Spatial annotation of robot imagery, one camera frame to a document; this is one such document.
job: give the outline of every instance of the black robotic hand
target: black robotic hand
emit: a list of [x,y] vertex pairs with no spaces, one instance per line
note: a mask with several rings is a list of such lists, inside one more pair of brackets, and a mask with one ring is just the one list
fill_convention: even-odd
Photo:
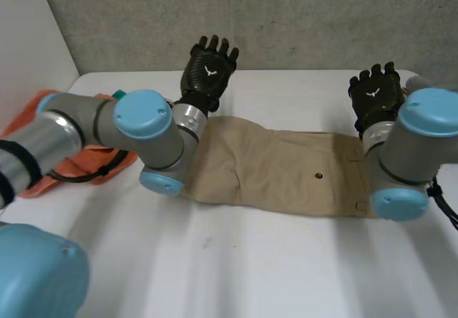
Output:
[[394,63],[385,65],[385,73],[381,71],[380,64],[375,64],[371,71],[364,70],[359,78],[351,78],[349,96],[358,117],[355,128],[360,137],[375,123],[395,121],[404,96]]
[[221,40],[219,51],[218,37],[212,36],[208,47],[207,37],[201,37],[191,49],[191,59],[181,77],[181,93],[184,96],[204,96],[208,110],[215,112],[220,105],[220,97],[228,86],[229,77],[237,67],[238,48],[227,55],[229,41]]

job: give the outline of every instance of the gray robot arm segment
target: gray robot arm segment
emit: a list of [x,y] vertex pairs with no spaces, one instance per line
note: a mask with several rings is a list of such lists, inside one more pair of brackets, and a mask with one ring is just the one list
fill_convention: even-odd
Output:
[[73,94],[46,97],[35,121],[0,140],[0,207],[85,145],[136,151],[145,164],[141,184],[176,195],[206,122],[206,112],[185,102],[172,109],[153,90],[138,90],[120,101]]
[[381,217],[410,220],[426,211],[426,185],[442,164],[458,161],[457,106],[455,92],[419,90],[407,98],[396,122],[364,131],[371,204]]

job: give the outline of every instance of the white wall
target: white wall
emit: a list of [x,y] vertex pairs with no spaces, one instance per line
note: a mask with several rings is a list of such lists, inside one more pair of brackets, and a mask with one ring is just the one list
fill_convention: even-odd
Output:
[[0,0],[0,131],[36,92],[78,76],[46,0]]

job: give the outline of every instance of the light blue joint cap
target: light blue joint cap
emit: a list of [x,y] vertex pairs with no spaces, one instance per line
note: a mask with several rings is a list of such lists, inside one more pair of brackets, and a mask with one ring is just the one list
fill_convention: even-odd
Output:
[[147,189],[159,194],[177,196],[181,189],[185,186],[178,180],[158,173],[150,173],[142,171],[140,173],[140,183]]
[[434,88],[418,90],[407,97],[399,120],[413,133],[454,137],[458,135],[458,93]]
[[0,317],[74,318],[89,287],[75,243],[36,227],[0,228]]
[[172,110],[159,92],[138,90],[125,95],[114,107],[114,123],[134,139],[153,139],[172,123]]
[[66,95],[65,92],[56,92],[55,94],[47,95],[43,100],[40,101],[38,107],[36,107],[36,112],[43,112],[44,107],[51,102],[56,96]]
[[427,211],[428,198],[426,194],[413,189],[383,189],[371,195],[371,207],[383,219],[414,220]]

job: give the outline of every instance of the gray wall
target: gray wall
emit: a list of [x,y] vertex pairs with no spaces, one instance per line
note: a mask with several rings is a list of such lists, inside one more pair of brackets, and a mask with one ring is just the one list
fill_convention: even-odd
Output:
[[200,35],[241,69],[396,62],[457,78],[458,0],[48,0],[79,71],[182,69]]

